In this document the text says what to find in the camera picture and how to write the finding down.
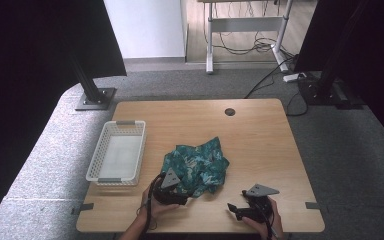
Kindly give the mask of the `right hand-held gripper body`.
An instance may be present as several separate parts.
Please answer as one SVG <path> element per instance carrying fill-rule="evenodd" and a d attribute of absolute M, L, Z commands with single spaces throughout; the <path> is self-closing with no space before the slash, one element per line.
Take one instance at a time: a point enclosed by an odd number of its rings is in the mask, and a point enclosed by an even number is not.
<path fill-rule="evenodd" d="M 241 221 L 243 217 L 250 218 L 256 222 L 267 222 L 273 214 L 273 208 L 269 195 L 279 194 L 279 191 L 261 184 L 255 184 L 247 190 L 244 197 L 249 204 L 248 208 L 237 208 L 236 219 Z"/>

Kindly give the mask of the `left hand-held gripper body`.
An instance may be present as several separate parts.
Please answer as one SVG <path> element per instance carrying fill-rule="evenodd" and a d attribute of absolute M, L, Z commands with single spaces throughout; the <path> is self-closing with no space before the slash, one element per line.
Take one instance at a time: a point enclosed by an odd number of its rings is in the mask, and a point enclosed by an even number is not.
<path fill-rule="evenodd" d="M 163 205 L 185 205 L 189 196 L 177 191 L 177 185 L 181 182 L 172 168 L 160 174 L 153 187 L 154 198 Z"/>

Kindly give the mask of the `teal floral shirt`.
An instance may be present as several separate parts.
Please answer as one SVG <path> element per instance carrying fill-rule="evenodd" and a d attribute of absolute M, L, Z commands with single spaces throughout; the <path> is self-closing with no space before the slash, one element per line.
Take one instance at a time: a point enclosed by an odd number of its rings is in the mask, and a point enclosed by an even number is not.
<path fill-rule="evenodd" d="M 180 178 L 176 190 L 198 198 L 215 193 L 225 183 L 230 162 L 224 157 L 218 137 L 199 146 L 177 145 L 164 156 L 161 171 L 172 169 Z"/>

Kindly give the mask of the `white plastic basket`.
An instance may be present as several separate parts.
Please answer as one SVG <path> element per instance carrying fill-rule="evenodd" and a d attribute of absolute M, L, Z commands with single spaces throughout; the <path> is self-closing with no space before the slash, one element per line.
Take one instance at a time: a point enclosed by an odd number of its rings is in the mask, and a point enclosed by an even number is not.
<path fill-rule="evenodd" d="M 101 186 L 136 186 L 145 143 L 144 121 L 106 122 L 86 173 L 86 180 Z"/>

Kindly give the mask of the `person's left hand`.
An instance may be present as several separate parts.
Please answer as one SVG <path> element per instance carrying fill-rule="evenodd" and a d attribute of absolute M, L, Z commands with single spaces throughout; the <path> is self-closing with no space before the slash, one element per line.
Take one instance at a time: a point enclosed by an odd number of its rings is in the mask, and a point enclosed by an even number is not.
<path fill-rule="evenodd" d="M 147 219 L 147 206 L 148 206 L 148 194 L 150 192 L 150 187 L 147 187 L 142 194 L 141 205 L 138 210 L 137 215 L 143 219 Z M 168 211 L 179 208 L 179 204 L 170 204 L 164 205 L 159 203 L 154 197 L 151 198 L 151 218 L 156 220 L 162 214 L 165 214 Z"/>

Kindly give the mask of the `black metal stand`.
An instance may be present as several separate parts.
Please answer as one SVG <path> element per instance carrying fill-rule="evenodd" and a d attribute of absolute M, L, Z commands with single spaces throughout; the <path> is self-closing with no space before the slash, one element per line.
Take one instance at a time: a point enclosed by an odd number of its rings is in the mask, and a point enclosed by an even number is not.
<path fill-rule="evenodd" d="M 75 76 L 79 81 L 83 94 L 75 108 L 76 111 L 107 110 L 113 100 L 114 88 L 98 88 L 95 82 L 88 78 L 74 54 L 70 55 L 70 62 Z"/>
<path fill-rule="evenodd" d="M 294 72 L 319 72 L 298 82 L 308 105 L 339 105 L 348 101 L 334 82 L 351 55 L 356 27 L 370 0 L 318 0 Z"/>

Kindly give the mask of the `white power strip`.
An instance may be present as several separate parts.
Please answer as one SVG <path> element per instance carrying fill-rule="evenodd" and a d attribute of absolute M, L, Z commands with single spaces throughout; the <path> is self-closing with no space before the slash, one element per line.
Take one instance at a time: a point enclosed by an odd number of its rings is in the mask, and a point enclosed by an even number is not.
<path fill-rule="evenodd" d="M 295 81 L 298 81 L 298 80 L 305 79 L 306 77 L 307 77 L 307 75 L 305 73 L 303 73 L 303 72 L 295 73 L 295 74 L 290 74 L 290 75 L 283 76 L 283 81 L 286 82 L 286 83 L 295 82 Z"/>

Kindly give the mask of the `black curtain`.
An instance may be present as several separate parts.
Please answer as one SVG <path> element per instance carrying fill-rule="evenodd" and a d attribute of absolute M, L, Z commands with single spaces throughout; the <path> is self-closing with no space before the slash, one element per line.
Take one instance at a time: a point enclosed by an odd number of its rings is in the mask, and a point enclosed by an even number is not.
<path fill-rule="evenodd" d="M 62 93 L 124 72 L 104 0 L 0 0 L 0 201 Z"/>
<path fill-rule="evenodd" d="M 356 27 L 351 55 L 334 82 L 337 92 L 361 99 L 384 127 L 384 0 L 370 0 Z"/>

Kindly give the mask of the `white desk frame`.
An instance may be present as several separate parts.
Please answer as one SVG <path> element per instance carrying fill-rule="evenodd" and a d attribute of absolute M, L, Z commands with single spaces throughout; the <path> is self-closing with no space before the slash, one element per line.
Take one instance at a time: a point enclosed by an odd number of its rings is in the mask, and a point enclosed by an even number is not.
<path fill-rule="evenodd" d="M 213 11 L 216 3 L 245 2 L 246 0 L 197 0 L 208 6 L 207 18 L 207 48 L 206 48 L 206 73 L 212 74 L 213 70 L 213 33 L 222 32 L 277 32 L 278 36 L 271 45 L 273 55 L 282 72 L 287 72 L 286 56 L 281 52 L 283 37 L 289 21 L 293 0 L 287 0 L 282 16 L 269 17 L 239 17 L 239 18 L 214 18 Z"/>

